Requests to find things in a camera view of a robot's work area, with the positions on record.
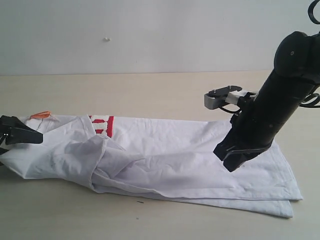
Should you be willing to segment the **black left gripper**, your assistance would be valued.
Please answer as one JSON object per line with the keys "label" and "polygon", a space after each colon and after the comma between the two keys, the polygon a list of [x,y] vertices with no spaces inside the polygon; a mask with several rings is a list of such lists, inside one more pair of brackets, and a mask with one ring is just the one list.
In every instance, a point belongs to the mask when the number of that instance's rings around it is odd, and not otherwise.
{"label": "black left gripper", "polygon": [[26,126],[15,116],[0,117],[0,144],[41,144],[43,134]]}

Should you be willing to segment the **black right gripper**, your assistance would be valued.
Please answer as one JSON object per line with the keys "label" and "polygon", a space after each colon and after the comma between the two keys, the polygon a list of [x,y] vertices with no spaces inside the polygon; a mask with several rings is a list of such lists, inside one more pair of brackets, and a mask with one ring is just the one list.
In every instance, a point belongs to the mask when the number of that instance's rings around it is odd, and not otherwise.
{"label": "black right gripper", "polygon": [[229,172],[235,171],[271,146],[294,111],[295,101],[290,99],[252,101],[240,114],[232,116],[231,130],[213,153]]}

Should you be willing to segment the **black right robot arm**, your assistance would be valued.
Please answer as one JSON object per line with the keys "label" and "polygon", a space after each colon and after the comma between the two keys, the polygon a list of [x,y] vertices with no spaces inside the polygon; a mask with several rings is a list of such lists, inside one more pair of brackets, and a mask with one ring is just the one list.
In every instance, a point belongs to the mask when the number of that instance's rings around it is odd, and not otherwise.
{"label": "black right robot arm", "polygon": [[229,171],[267,151],[283,125],[320,86],[320,35],[295,31],[278,46],[273,70],[255,97],[241,97],[231,129],[214,149]]}

